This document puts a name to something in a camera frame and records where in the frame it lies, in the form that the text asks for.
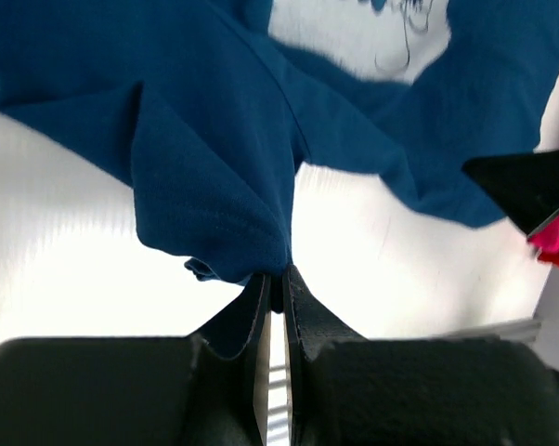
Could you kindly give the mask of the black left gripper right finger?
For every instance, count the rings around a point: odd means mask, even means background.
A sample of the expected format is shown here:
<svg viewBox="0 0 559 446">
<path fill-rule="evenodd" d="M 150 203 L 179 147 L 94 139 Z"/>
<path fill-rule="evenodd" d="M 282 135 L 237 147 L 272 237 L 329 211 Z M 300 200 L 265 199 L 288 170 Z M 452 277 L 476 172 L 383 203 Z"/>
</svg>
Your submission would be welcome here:
<svg viewBox="0 0 559 446">
<path fill-rule="evenodd" d="M 300 271 L 288 266 L 281 278 L 291 445 L 303 445 L 303 434 L 315 408 L 308 395 L 312 379 L 306 367 L 332 341 L 363 341 L 364 336 L 338 318 L 310 292 Z"/>
</svg>

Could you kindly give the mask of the blue t shirt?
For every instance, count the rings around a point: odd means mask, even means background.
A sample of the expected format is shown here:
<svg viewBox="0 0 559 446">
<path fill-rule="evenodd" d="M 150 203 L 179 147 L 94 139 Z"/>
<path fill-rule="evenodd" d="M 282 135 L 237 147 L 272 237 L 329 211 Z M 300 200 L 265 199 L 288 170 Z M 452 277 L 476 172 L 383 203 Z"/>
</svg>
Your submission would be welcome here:
<svg viewBox="0 0 559 446">
<path fill-rule="evenodd" d="M 0 112 L 130 186 L 202 281 L 286 269 L 305 163 L 498 221 L 462 164 L 532 151 L 558 73 L 559 1 L 0 1 Z"/>
</svg>

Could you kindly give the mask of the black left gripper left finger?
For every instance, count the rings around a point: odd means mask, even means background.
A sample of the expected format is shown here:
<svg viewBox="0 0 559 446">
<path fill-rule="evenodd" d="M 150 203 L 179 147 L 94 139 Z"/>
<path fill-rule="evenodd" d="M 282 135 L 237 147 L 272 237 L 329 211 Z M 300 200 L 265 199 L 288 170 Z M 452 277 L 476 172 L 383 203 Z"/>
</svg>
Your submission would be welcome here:
<svg viewBox="0 0 559 446">
<path fill-rule="evenodd" d="M 271 279 L 255 274 L 196 333 L 188 403 L 190 445 L 265 445 Z"/>
</svg>

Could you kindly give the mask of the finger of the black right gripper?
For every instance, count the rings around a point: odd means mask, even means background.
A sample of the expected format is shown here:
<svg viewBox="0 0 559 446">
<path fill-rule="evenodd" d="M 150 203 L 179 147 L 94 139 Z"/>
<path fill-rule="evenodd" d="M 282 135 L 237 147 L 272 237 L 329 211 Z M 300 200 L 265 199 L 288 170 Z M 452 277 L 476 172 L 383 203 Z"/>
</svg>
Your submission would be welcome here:
<svg viewBox="0 0 559 446">
<path fill-rule="evenodd" d="M 474 158 L 462 171 L 527 237 L 559 216 L 559 150 Z"/>
</svg>

